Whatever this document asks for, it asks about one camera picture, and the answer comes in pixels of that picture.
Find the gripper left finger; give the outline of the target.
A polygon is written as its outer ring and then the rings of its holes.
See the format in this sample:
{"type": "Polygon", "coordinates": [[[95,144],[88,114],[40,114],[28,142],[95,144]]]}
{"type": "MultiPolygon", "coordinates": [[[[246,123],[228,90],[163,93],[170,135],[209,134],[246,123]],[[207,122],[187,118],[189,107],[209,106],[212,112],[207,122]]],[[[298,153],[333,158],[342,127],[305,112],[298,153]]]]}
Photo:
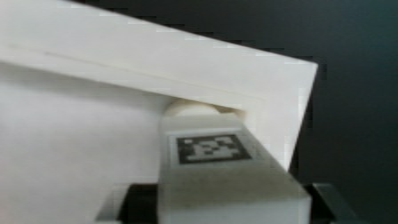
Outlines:
{"type": "Polygon", "coordinates": [[[93,224],[157,224],[157,184],[129,183],[111,187],[93,224]]]}

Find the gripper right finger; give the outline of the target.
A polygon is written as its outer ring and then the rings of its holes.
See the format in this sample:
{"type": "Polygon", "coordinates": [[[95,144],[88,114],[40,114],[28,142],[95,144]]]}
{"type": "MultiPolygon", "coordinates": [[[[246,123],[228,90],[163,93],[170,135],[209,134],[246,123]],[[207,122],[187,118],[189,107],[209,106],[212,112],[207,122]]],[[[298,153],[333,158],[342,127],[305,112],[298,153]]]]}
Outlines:
{"type": "Polygon", "coordinates": [[[305,185],[312,198],[308,224],[358,224],[354,212],[342,196],[328,183],[305,185]]]}

